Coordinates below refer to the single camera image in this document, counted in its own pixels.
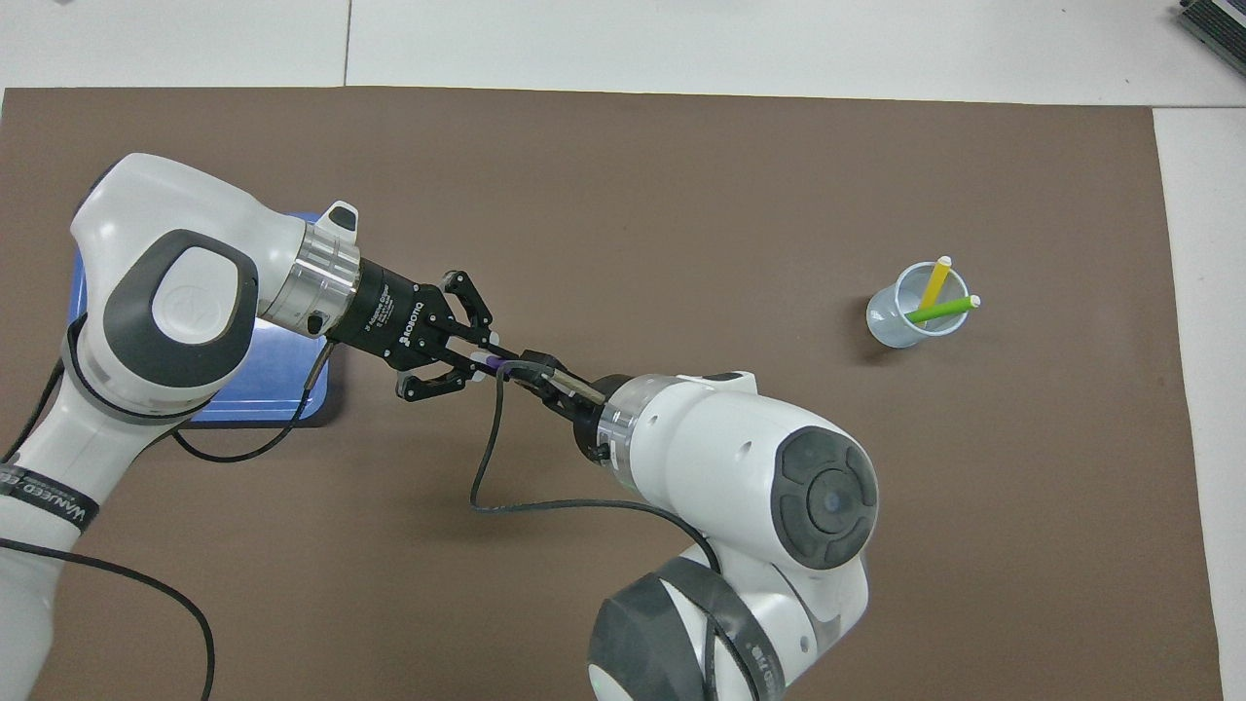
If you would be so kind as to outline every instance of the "black strap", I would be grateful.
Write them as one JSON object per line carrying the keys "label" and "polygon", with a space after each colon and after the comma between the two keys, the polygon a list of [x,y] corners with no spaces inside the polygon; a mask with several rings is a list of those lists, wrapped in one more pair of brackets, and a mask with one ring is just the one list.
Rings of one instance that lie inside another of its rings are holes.
{"label": "black strap", "polygon": [[0,497],[11,497],[65,519],[85,532],[100,506],[67,484],[11,463],[0,463]]}
{"label": "black strap", "polygon": [[744,672],[753,680],[759,701],[779,701],[787,687],[782,664],[770,637],[753,611],[721,575],[687,558],[674,558],[657,575],[695,604],[725,634],[724,642],[736,651]]}

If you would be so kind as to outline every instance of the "blue tray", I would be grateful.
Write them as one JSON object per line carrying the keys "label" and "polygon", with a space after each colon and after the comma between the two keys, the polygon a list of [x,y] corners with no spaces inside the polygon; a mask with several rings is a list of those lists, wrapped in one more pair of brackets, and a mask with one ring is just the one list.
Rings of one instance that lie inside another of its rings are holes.
{"label": "blue tray", "polygon": [[[295,213],[309,222],[319,214]],[[86,311],[86,274],[82,258],[74,255],[74,284],[70,290],[69,318],[74,320]],[[263,319],[255,319],[255,334],[250,341],[250,354],[238,375],[191,420],[191,426],[237,427],[274,426],[290,421],[303,397],[303,382],[324,346],[324,337],[307,337]],[[329,364],[312,388],[308,406],[303,410],[299,426],[316,426],[314,421],[329,397]]]}

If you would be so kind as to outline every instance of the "cup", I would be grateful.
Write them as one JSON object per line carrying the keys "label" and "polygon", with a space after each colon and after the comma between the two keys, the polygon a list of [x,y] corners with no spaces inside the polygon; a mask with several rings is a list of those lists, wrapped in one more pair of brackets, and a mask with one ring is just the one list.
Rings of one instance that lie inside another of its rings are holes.
{"label": "cup", "polygon": [[[917,309],[921,304],[922,293],[926,291],[926,283],[930,281],[934,261],[913,263],[905,268],[896,278],[896,283],[880,289],[870,303],[866,304],[865,319],[870,325],[870,332],[883,345],[892,347],[908,347],[927,337],[947,335],[961,327],[968,311],[939,316],[926,321],[926,325],[915,324],[905,314]],[[947,279],[943,280],[943,289],[939,290],[936,304],[951,301],[969,294],[964,279],[954,269],[948,270]]]}

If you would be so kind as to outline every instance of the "cable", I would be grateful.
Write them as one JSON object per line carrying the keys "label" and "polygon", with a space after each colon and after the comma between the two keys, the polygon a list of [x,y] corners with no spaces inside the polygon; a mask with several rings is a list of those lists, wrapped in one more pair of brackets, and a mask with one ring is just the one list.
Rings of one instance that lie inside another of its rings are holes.
{"label": "cable", "polygon": [[208,625],[208,618],[203,615],[203,611],[194,605],[194,601],[182,594],[181,591],[173,589],[172,586],[164,584],[163,581],[145,575],[138,570],[132,570],[125,565],[118,565],[116,563],[110,563],[107,560],[100,560],[98,558],[90,558],[87,555],[77,555],[75,553],[66,553],[64,550],[54,550],[51,548],[44,548],[41,545],[31,545],[29,543],[21,543],[19,540],[10,540],[7,538],[0,538],[0,548],[7,548],[9,550],[16,550],[19,553],[26,553],[30,555],[39,555],[41,558],[52,558],[56,560],[64,560],[66,563],[74,563],[75,565],[85,565],[87,568],[95,568],[97,570],[103,570],[106,573],[112,573],[121,575],[123,578],[132,579],[137,583],[146,584],[147,586],[164,594],[181,604],[187,611],[194,616],[194,620],[199,624],[199,630],[203,633],[203,646],[207,650],[207,665],[208,670],[203,679],[203,694],[199,696],[201,701],[206,701],[208,695],[212,694],[212,679],[216,675],[217,669],[217,649],[212,637],[212,626]]}
{"label": "cable", "polygon": [[320,347],[320,354],[316,355],[315,364],[312,365],[312,371],[308,372],[308,380],[303,383],[303,396],[299,398],[299,406],[294,411],[294,416],[290,417],[290,421],[285,422],[285,427],[282,428],[282,432],[278,433],[275,437],[273,437],[273,440],[269,441],[268,443],[260,446],[259,448],[249,453],[240,453],[238,456],[213,456],[212,453],[204,453],[203,451],[196,448],[194,446],[191,446],[191,443],[187,442],[186,438],[182,436],[181,431],[173,432],[173,441],[176,441],[177,445],[184,448],[186,452],[189,453],[191,456],[194,456],[201,461],[208,461],[212,463],[240,463],[243,461],[258,458],[259,456],[268,453],[269,451],[275,448],[278,443],[284,441],[285,437],[289,436],[292,431],[294,431],[294,425],[297,425],[299,418],[303,416],[303,411],[308,406],[308,400],[312,397],[312,390],[315,387],[316,380],[320,379],[320,372],[324,370],[324,365],[329,361],[329,355],[333,354],[333,349],[336,347],[336,345],[338,345],[336,340],[329,340],[324,344],[323,347]]}
{"label": "cable", "polygon": [[42,416],[44,408],[47,407],[47,401],[52,398],[52,392],[56,391],[56,385],[65,376],[65,361],[56,359],[56,365],[52,366],[52,375],[47,376],[47,385],[44,386],[44,393],[39,396],[39,402],[35,405],[35,411],[30,413],[30,418],[26,420],[26,426],[21,427],[21,433],[17,435],[17,441],[12,442],[9,451],[5,452],[4,458],[0,458],[0,463],[7,463],[17,453],[17,448],[30,438],[30,432],[35,431],[35,425],[39,423],[39,417]]}
{"label": "cable", "polygon": [[[688,534],[693,542],[700,547],[701,552],[705,554],[705,560],[709,563],[709,568],[718,575],[723,574],[723,565],[719,563],[718,555],[714,553],[714,548],[709,544],[705,537],[693,528],[692,524],[679,518],[678,515],[667,512],[665,509],[659,509],[650,504],[642,504],[639,502],[625,502],[617,499],[557,499],[552,502],[532,502],[525,504],[508,504],[502,507],[482,507],[478,501],[480,486],[485,481],[485,472],[488,469],[488,462],[493,457],[493,448],[497,447],[497,435],[502,427],[502,396],[503,396],[503,383],[506,381],[507,371],[511,369],[523,369],[526,371],[541,374],[542,376],[553,376],[557,371],[549,366],[543,366],[541,364],[531,364],[527,361],[505,361],[497,367],[497,372],[493,376],[497,381],[497,398],[493,405],[493,426],[488,432],[488,442],[485,445],[485,454],[481,456],[480,467],[476,471],[476,479],[471,484],[471,508],[472,510],[481,514],[507,514],[518,512],[548,512],[554,509],[574,509],[574,508],[608,508],[608,509],[628,509],[634,512],[644,512],[647,514],[653,514],[658,518],[670,522],[679,530]],[[723,630],[718,620],[710,615],[709,611],[703,610],[705,614],[705,642],[701,647],[701,659],[704,660],[704,691],[706,701],[716,701],[718,687],[715,684],[714,672],[714,641],[719,637],[726,640],[726,631]],[[739,657],[739,652],[731,645],[724,645],[728,652],[735,659],[736,665],[743,670],[744,662]],[[745,675],[745,681],[749,685],[749,691],[753,699],[758,699],[758,690],[754,689],[753,681]]]}

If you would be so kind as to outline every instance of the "white floor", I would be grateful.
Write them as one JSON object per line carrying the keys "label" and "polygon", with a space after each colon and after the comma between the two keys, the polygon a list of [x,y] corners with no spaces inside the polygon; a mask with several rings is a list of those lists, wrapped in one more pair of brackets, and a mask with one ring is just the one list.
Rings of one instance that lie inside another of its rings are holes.
{"label": "white floor", "polygon": [[2,0],[16,86],[439,85],[1146,105],[1225,699],[1246,701],[1246,77],[1165,0]]}

